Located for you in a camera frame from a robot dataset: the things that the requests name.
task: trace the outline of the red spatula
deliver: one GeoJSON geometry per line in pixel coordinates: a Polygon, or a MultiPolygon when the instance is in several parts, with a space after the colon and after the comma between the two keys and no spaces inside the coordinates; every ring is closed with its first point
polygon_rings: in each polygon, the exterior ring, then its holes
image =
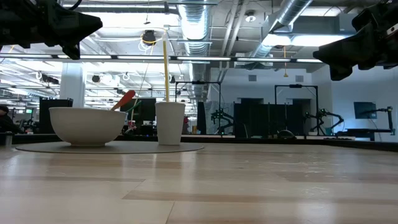
{"type": "Polygon", "coordinates": [[[119,107],[125,105],[126,103],[130,102],[130,100],[136,95],[136,92],[134,90],[129,90],[124,96],[119,100],[116,105],[112,107],[111,110],[116,110],[119,107]]]}

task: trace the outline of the person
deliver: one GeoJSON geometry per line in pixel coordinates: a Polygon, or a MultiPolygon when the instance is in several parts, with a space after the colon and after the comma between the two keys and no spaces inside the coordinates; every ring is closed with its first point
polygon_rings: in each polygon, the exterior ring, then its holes
{"type": "Polygon", "coordinates": [[[14,134],[23,133],[23,131],[12,122],[12,119],[8,116],[8,112],[7,106],[0,105],[0,133],[5,133],[7,131],[14,134]]]}

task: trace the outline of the ceiling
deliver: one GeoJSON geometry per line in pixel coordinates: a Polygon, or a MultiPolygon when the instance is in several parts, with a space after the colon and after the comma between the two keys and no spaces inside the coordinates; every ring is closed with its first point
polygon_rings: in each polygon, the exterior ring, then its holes
{"type": "MultiPolygon", "coordinates": [[[[89,0],[83,0],[83,3],[95,2],[89,0]]],[[[134,1],[113,1],[113,0],[102,0],[98,1],[108,4],[133,4],[134,1]]],[[[302,16],[337,16],[342,13],[346,7],[351,7],[353,10],[350,13],[355,13],[360,10],[363,6],[375,3],[377,1],[339,1],[339,0],[327,0],[327,1],[314,1],[307,8],[302,16]]],[[[64,1],[64,4],[74,4],[74,1],[64,1]]],[[[223,39],[226,33],[227,23],[231,18],[231,8],[233,1],[221,0],[217,6],[211,7],[211,27],[210,27],[210,55],[219,56],[223,45],[223,39]]],[[[246,22],[245,20],[241,23],[241,28],[238,32],[238,40],[235,41],[232,49],[232,55],[236,53],[247,53],[254,50],[261,40],[261,27],[264,19],[267,15],[272,14],[279,10],[280,1],[250,1],[247,5],[248,10],[253,10],[256,20],[254,22],[246,22]]],[[[164,34],[164,27],[167,29],[169,35],[171,47],[168,48],[169,55],[184,55],[184,45],[178,43],[178,40],[182,40],[181,30],[181,18],[176,14],[151,14],[151,13],[113,13],[109,12],[88,12],[93,16],[98,16],[103,21],[103,28],[96,33],[90,35],[88,38],[83,40],[81,43],[81,54],[111,54],[111,55],[162,55],[163,48],[161,44],[155,44],[153,49],[143,50],[139,47],[141,42],[141,34],[145,30],[155,30],[155,35],[158,39],[161,39],[164,34]]],[[[300,46],[286,46],[286,57],[296,58],[312,58],[312,52],[317,47],[300,47],[300,46]]],[[[62,49],[59,46],[47,47],[45,44],[33,44],[30,49],[23,49],[20,46],[4,46],[2,51],[11,52],[16,54],[28,53],[28,54],[63,54],[62,49]]],[[[274,57],[284,57],[285,53],[283,49],[272,49],[271,54],[274,57]]],[[[90,87],[106,87],[110,84],[119,85],[121,88],[134,88],[139,89],[141,84],[143,90],[140,92],[140,97],[158,97],[162,100],[164,97],[164,66],[160,63],[111,63],[111,62],[83,62],[83,67],[87,73],[87,91],[86,101],[87,106],[90,107],[109,107],[109,100],[115,100],[120,98],[121,95],[116,93],[116,90],[90,90],[90,87]],[[118,83],[93,83],[91,78],[93,75],[99,75],[101,77],[116,77],[115,80],[120,80],[118,83]]],[[[273,66],[268,67],[267,73],[280,71],[284,68],[284,63],[274,63],[273,66]]],[[[289,69],[299,68],[302,73],[313,72],[320,68],[321,65],[295,63],[288,64],[289,69]]],[[[190,81],[189,64],[170,64],[170,74],[175,77],[176,80],[190,81]]],[[[219,75],[218,71],[213,72],[211,70],[211,79],[216,80],[219,75]]],[[[14,83],[18,86],[47,86],[48,83],[41,82],[39,72],[46,74],[55,79],[60,80],[62,74],[62,62],[38,62],[38,61],[26,61],[26,60],[10,60],[7,59],[0,65],[0,79],[3,84],[14,83]]],[[[230,68],[228,71],[224,85],[234,83],[236,85],[240,82],[239,74],[245,73],[245,70],[237,70],[230,68]]],[[[57,97],[59,90],[43,89],[43,90],[26,90],[29,91],[30,96],[23,95],[21,91],[9,91],[12,92],[13,96],[9,96],[8,93],[3,93],[3,98],[15,98],[23,97],[27,99],[37,99],[37,96],[47,95],[51,97],[57,97]]],[[[192,93],[190,91],[182,91],[179,96],[180,100],[184,99],[189,101],[189,97],[192,93]]],[[[192,100],[192,108],[195,108],[195,101],[192,100]]],[[[16,103],[15,101],[7,101],[7,103],[16,103]]]]}

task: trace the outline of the ceramic bowl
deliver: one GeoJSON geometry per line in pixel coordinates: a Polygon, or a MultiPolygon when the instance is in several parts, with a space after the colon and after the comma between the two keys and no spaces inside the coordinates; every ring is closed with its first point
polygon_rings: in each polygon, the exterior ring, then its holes
{"type": "Polygon", "coordinates": [[[72,146],[104,146],[124,125],[126,113],[91,108],[50,108],[55,134],[72,146]]]}

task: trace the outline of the white column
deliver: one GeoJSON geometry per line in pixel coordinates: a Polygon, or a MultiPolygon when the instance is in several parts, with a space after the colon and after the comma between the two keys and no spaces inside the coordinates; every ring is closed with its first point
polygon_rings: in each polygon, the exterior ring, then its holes
{"type": "Polygon", "coordinates": [[[60,99],[73,99],[74,108],[85,106],[86,73],[82,63],[63,63],[60,99]]]}

